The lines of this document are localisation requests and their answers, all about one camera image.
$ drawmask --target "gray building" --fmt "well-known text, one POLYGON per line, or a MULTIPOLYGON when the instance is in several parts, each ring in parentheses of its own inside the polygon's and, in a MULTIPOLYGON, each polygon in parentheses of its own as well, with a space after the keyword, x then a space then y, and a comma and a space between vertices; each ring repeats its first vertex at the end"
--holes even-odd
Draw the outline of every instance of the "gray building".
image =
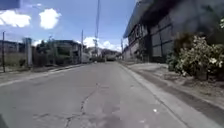
POLYGON ((141 49, 144 61, 165 62, 177 33, 209 31, 214 17, 208 7, 224 16, 224 0, 139 0, 123 36, 129 41, 124 59, 135 60, 141 49))
POLYGON ((54 45, 57 48, 56 54, 67 54, 71 57, 71 61, 73 64, 79 64, 81 63, 81 56, 82 56, 82 50, 86 49, 86 46, 75 42, 73 40, 54 40, 54 45))

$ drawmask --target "shrub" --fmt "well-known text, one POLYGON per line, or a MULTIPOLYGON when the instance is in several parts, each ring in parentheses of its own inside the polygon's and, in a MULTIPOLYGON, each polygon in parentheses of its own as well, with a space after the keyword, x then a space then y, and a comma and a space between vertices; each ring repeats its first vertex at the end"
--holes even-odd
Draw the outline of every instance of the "shrub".
POLYGON ((198 72, 217 75, 223 69, 223 45, 208 45, 204 37, 194 37, 193 47, 181 49, 178 68, 182 74, 197 76, 198 72))
POLYGON ((175 71, 177 72, 177 64, 178 64, 178 57, 174 55, 174 53, 170 53, 167 56, 166 63, 168 64, 168 70, 169 71, 175 71))

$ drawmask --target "window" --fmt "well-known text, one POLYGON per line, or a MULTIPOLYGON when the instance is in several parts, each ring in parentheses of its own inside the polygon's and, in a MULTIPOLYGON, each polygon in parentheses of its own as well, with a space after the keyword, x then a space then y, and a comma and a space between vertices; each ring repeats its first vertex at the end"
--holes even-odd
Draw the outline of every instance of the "window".
POLYGON ((154 26, 154 27, 151 28, 151 34, 152 35, 155 34, 155 33, 157 33, 158 31, 159 31, 159 26, 158 25, 156 25, 156 26, 154 26))
POLYGON ((163 54, 164 55, 167 55, 167 54, 171 53, 172 50, 173 50, 173 42, 171 41, 171 42, 163 44, 162 49, 163 49, 163 54))
POLYGON ((169 16, 151 28, 153 57, 166 56, 173 49, 172 26, 169 16))
POLYGON ((166 27, 165 29, 161 30, 161 39, 162 42, 165 43, 167 41, 170 41, 172 39, 172 28, 166 27))
POLYGON ((153 57, 161 57, 161 56, 162 56, 161 46, 153 47, 153 57))
POLYGON ((152 36, 152 46, 161 44, 159 33, 152 36))
POLYGON ((169 24, 170 24, 170 19, 169 19, 169 16, 167 15, 159 22, 159 27, 164 28, 169 24))

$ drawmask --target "white cloud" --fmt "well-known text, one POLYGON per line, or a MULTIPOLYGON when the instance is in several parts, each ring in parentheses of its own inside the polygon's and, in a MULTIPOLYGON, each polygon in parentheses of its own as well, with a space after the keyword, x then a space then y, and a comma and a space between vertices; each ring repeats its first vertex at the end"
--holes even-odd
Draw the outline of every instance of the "white cloud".
POLYGON ((37 46, 38 44, 40 44, 40 43, 41 43, 41 41, 42 41, 42 40, 36 40, 35 42, 33 42, 33 44, 32 44, 32 45, 33 45, 33 46, 37 46))
POLYGON ((38 3, 37 6, 40 7, 40 6, 42 6, 42 4, 41 3, 38 3))
POLYGON ((0 25, 4 25, 4 22, 0 19, 0 25))
POLYGON ((61 14, 51 8, 45 9, 43 12, 39 13, 39 16, 41 20, 40 26, 44 29, 52 29, 57 25, 61 14))
MULTIPOLYGON (((86 45, 87 47, 94 47, 95 46, 94 39, 95 39, 95 37, 85 38, 85 40, 83 41, 84 45, 86 45)), ((111 44, 109 41, 105 41, 105 42, 101 43, 99 39, 98 39, 98 47, 121 51, 121 47, 119 45, 111 44)))
POLYGON ((84 39, 83 43, 87 47, 94 47, 95 46, 94 39, 95 39, 95 37, 87 37, 84 39))
POLYGON ((0 25, 11 25, 13 27, 25 27, 30 25, 31 17, 25 14, 19 14, 13 10, 7 10, 0 13, 0 25))

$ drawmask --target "flowering bush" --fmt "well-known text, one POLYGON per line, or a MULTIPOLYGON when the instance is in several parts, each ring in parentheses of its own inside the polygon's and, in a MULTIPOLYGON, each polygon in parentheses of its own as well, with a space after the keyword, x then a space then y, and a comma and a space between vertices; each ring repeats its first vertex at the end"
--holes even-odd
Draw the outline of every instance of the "flowering bush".
POLYGON ((194 37, 193 47, 181 49, 177 64, 181 74, 196 76, 197 72, 217 75, 224 67, 223 45, 208 45, 204 37, 194 37))
POLYGON ((224 18, 220 20, 220 27, 224 28, 224 18))

